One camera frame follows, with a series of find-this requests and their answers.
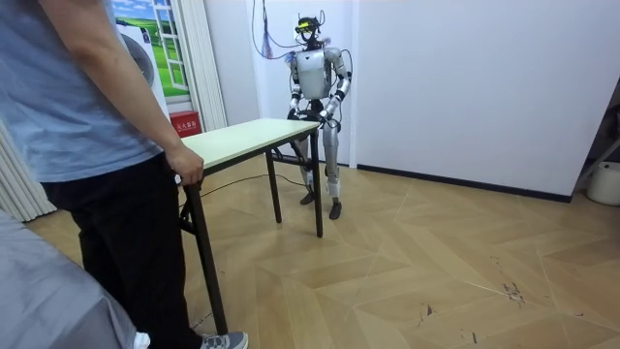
parquet floor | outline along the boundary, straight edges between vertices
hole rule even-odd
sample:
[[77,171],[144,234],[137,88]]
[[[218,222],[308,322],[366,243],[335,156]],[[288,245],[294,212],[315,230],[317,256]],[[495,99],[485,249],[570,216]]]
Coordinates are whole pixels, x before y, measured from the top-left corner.
[[[296,168],[276,172],[299,180]],[[204,190],[266,173],[263,158]],[[203,198],[231,330],[252,349],[620,348],[618,208],[342,170],[342,217],[314,235],[304,189],[266,177]],[[79,261],[65,212],[30,224]],[[186,294],[213,332],[194,240]]]

black pants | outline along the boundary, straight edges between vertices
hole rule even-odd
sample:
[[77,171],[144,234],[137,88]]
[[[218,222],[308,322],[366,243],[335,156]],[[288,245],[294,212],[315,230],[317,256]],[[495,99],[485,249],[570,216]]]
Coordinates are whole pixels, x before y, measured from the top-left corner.
[[163,154],[109,174],[42,183],[81,229],[84,268],[127,310],[153,349],[198,349],[183,295],[178,191]]

man's arm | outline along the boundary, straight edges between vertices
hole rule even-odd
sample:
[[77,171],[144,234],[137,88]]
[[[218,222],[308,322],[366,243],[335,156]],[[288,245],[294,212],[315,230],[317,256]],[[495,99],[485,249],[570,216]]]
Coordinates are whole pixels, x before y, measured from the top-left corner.
[[182,184],[202,179],[202,159],[162,113],[140,68],[112,30],[101,0],[39,0],[79,67],[118,111],[162,147]]

curtain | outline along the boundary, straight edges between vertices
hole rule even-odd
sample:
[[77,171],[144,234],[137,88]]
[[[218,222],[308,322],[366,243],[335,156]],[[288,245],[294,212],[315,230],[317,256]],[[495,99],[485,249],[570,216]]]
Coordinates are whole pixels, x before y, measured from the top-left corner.
[[169,6],[154,6],[156,10],[167,8],[174,13],[192,104],[194,110],[199,112],[203,130],[228,126],[206,17],[206,3],[176,0]]
[[0,209],[22,222],[56,210],[41,184],[35,182],[18,158],[0,122]]

baseboard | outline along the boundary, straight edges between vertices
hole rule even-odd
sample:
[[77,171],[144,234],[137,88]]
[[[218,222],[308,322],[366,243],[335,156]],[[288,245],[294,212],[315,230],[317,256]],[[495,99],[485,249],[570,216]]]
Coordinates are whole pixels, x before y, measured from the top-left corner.
[[564,203],[564,204],[569,204],[571,200],[573,199],[573,197],[569,195],[545,193],[545,192],[541,192],[537,190],[514,188],[514,187],[505,186],[505,185],[482,183],[482,182],[477,182],[473,180],[450,178],[450,177],[444,177],[444,176],[434,175],[434,174],[420,174],[420,173],[415,173],[415,172],[386,169],[386,168],[361,165],[361,164],[357,164],[357,169],[363,170],[363,171],[376,172],[380,174],[400,175],[400,176],[406,176],[409,178],[430,180],[430,181],[435,181],[435,182],[440,182],[440,183],[445,183],[445,184],[460,185],[460,186],[465,186],[465,187],[470,187],[470,188],[477,188],[477,189],[490,190],[490,191],[506,193],[506,194],[520,195],[524,197],[549,200],[552,202]]

